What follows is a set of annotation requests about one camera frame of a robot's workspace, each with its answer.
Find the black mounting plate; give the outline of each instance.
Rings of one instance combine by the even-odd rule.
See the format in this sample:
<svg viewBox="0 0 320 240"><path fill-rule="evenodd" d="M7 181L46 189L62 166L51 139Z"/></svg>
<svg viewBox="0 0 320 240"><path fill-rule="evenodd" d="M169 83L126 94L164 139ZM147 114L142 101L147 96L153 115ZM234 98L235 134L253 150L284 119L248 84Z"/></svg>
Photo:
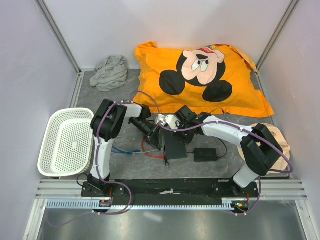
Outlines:
<svg viewBox="0 0 320 240"><path fill-rule="evenodd" d="M200 206L221 205L222 198L251 198L258 196L255 182L246 188L239 188L234 194L228 178L185 178L185 179L120 179L115 180L126 184L132 192L132 206ZM113 205L127 205L129 192L125 187L110 184ZM173 190L174 194L160 194ZM82 197L109 197L87 182L83 183Z"/></svg>

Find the white wall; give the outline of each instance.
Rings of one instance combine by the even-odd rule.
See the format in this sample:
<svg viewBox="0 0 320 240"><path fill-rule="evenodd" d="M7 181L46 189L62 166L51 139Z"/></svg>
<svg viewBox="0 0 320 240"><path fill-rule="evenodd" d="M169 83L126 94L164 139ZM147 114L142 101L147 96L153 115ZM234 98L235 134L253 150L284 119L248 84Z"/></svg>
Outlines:
<svg viewBox="0 0 320 240"><path fill-rule="evenodd" d="M257 62L290 0L45 0L81 68L124 55L138 44L203 47L231 44Z"/></svg>
<svg viewBox="0 0 320 240"><path fill-rule="evenodd" d="M260 71L320 225L320 1L300 1Z"/></svg>
<svg viewBox="0 0 320 240"><path fill-rule="evenodd" d="M76 73L33 0L0 1L0 239L21 240L42 177L49 117L68 107Z"/></svg>

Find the black power adapter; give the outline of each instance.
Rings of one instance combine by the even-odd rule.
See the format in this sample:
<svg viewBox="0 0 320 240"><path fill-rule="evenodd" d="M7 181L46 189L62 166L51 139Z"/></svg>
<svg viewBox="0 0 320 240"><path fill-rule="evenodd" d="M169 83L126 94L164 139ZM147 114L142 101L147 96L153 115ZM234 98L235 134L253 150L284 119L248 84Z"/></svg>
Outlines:
<svg viewBox="0 0 320 240"><path fill-rule="evenodd" d="M193 150L194 161L202 162L216 162L218 160L217 150L215 148L195 148Z"/></svg>

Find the beige hat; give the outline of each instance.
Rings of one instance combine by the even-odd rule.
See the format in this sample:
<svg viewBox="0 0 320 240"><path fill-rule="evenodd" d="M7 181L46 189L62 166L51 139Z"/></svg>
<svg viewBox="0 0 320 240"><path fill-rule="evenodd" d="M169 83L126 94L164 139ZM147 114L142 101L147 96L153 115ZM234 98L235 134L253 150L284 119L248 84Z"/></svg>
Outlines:
<svg viewBox="0 0 320 240"><path fill-rule="evenodd" d="M284 136L280 132L279 128L277 128L271 124L268 124L268 123L262 123L262 124L265 125L269 129L271 134L274 136L275 140L279 143L280 147L282 148L284 155L288 159L290 159L290 146L288 145ZM238 151L239 151L239 154L242 157L242 159L245 160L244 153L243 153L241 147L238 147ZM278 159L278 161L273 165L272 169L284 171L287 166L288 166L288 164L287 164L286 160L283 157L280 157Z"/></svg>

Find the orange pillow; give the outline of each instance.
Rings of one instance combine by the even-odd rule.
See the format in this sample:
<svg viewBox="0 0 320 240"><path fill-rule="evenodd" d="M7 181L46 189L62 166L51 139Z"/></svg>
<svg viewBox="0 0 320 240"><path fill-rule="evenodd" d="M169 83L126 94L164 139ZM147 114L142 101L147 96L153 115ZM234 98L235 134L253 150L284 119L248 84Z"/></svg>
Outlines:
<svg viewBox="0 0 320 240"><path fill-rule="evenodd" d="M140 44L134 55L141 65L139 90L151 95L162 113L175 113L187 105L197 114L226 113L264 118L274 114L268 101L251 82L253 60L230 45L200 49L159 48L154 41ZM157 108L138 93L134 101Z"/></svg>

